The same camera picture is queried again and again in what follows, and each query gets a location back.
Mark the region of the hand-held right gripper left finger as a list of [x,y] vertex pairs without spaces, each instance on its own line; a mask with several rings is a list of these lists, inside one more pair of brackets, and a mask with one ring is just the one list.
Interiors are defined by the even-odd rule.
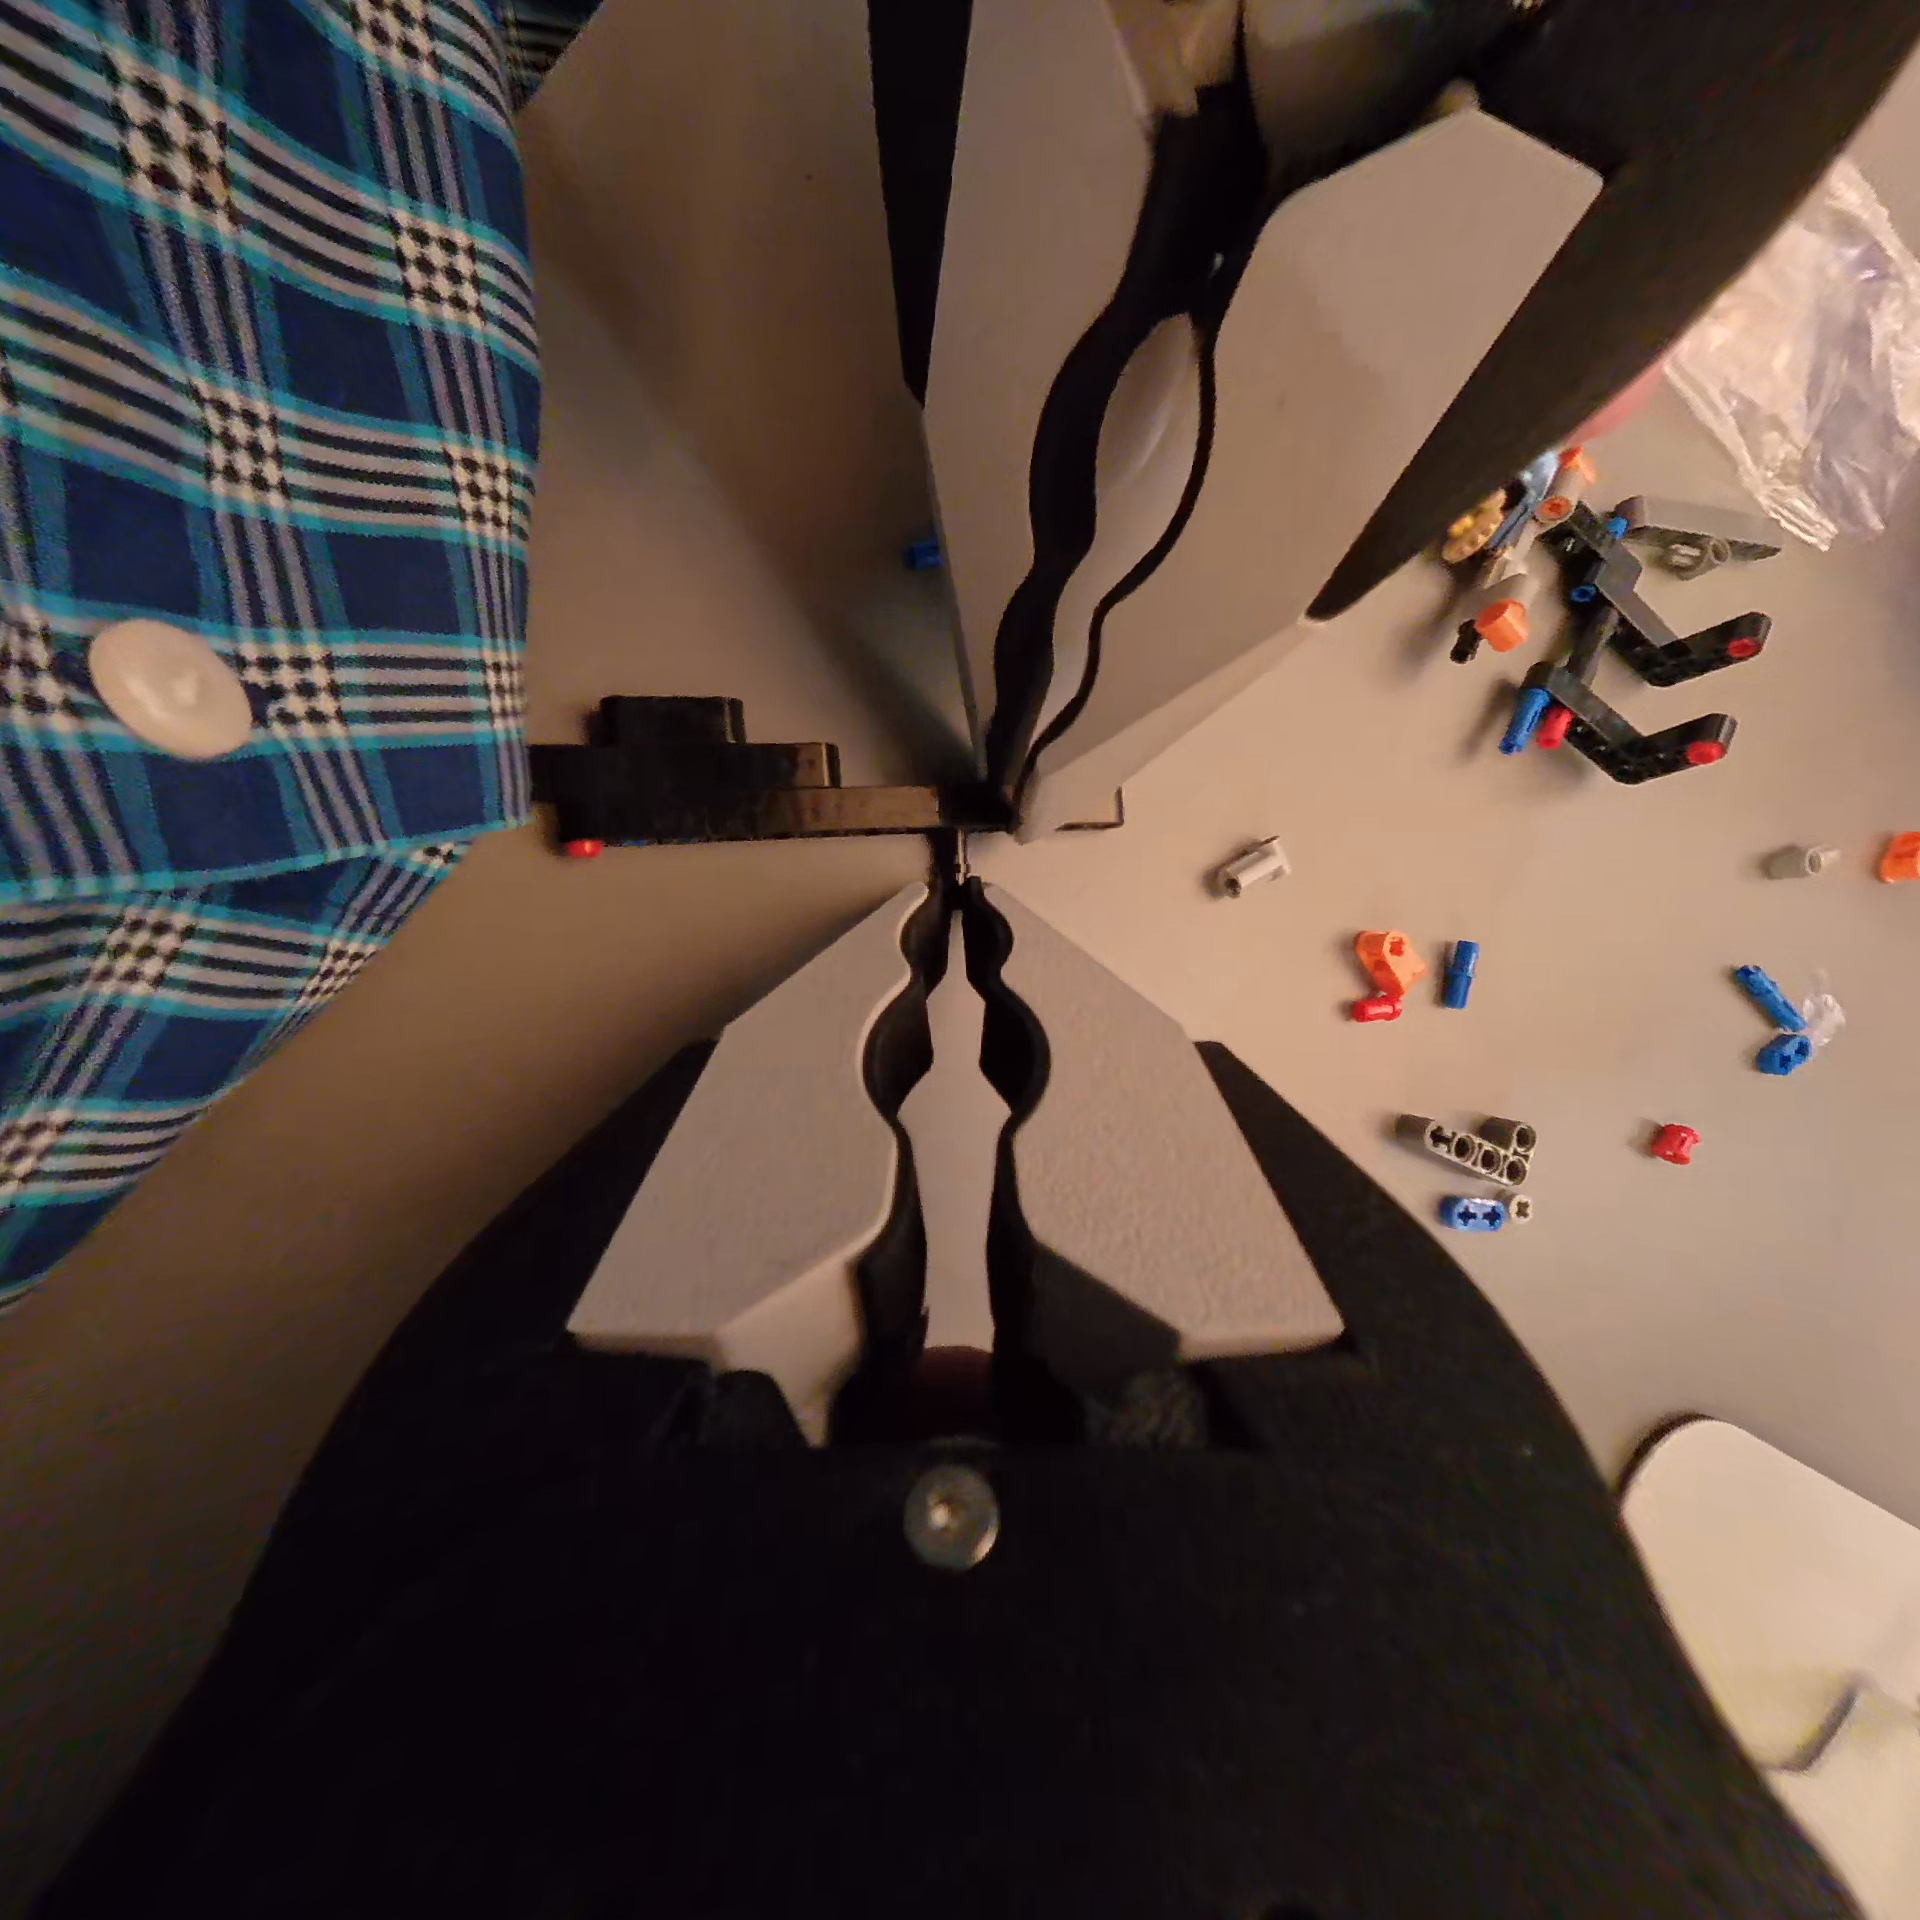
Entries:
[[906,938],[930,906],[901,887],[723,1027],[570,1313],[575,1344],[763,1376],[828,1439],[877,1347],[855,1271],[901,1177],[869,1043],[923,986]]

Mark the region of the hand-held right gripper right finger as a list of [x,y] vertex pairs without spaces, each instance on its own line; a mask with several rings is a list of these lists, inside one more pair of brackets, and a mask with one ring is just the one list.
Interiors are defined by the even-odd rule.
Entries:
[[995,1357],[1086,1399],[1315,1353],[1339,1311],[1197,1044],[1009,891],[962,896],[980,1070],[1006,1106],[986,1276]]

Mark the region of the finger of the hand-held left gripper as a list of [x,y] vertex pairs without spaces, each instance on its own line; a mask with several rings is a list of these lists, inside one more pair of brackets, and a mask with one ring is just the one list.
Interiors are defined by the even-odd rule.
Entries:
[[1036,757],[1017,834],[1103,819],[1307,636],[1310,605],[1602,186],[1461,108],[1269,216],[1211,350],[1192,514],[1106,616],[1088,700]]
[[1180,517],[1194,311],[1253,186],[1240,4],[974,4],[923,445],[983,778],[1017,799],[1092,620]]

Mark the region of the black lego beam assembly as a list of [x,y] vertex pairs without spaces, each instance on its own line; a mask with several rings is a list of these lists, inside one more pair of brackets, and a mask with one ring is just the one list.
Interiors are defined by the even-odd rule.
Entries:
[[1002,834],[980,781],[845,785],[828,741],[754,741],[729,697],[606,697],[577,741],[534,742],[530,799],[567,860],[614,850]]

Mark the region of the dark grey lego angle beam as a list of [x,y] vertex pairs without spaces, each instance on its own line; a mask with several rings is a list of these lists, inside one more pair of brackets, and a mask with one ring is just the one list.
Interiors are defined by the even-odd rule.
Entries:
[[1401,1114],[1394,1121],[1394,1141],[1443,1162],[1463,1181],[1517,1192],[1527,1182],[1540,1136],[1535,1127],[1512,1117],[1454,1127],[1436,1117]]

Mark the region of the yellow black lego model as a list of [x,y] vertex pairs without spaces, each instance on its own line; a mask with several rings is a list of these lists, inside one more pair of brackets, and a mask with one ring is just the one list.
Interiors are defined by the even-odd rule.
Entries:
[[1652,562],[1619,540],[1623,522],[1616,506],[1586,502],[1593,478],[1595,469],[1579,445],[1550,449],[1448,522],[1437,559],[1471,579],[1449,660],[1509,657],[1529,641],[1542,585],[1532,561],[1546,557],[1561,593],[1567,642],[1561,657],[1535,662],[1520,683],[1500,732],[1500,757],[1570,751],[1619,786],[1711,769],[1733,747],[1732,716],[1707,712],[1643,732],[1602,697],[1599,668],[1613,659],[1653,691],[1695,685],[1758,660],[1772,620],[1752,610],[1677,632],[1643,596]]

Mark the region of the clear plastic bag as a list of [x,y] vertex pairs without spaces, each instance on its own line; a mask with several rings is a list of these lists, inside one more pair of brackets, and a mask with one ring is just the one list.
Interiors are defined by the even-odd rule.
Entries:
[[1918,455],[1918,261],[1840,159],[1664,359],[1739,486],[1826,553],[1883,534]]

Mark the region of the white board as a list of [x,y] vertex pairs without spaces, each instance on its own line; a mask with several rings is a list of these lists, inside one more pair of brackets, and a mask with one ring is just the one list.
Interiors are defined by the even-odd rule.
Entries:
[[1745,1431],[1649,1435],[1621,1522],[1716,1712],[1865,1916],[1918,1914],[1918,1532]]

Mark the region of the blue plaid shirt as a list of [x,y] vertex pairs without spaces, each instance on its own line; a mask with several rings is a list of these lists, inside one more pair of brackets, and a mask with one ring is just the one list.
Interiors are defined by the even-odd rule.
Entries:
[[532,810],[516,115],[591,3],[5,3],[1,1288]]

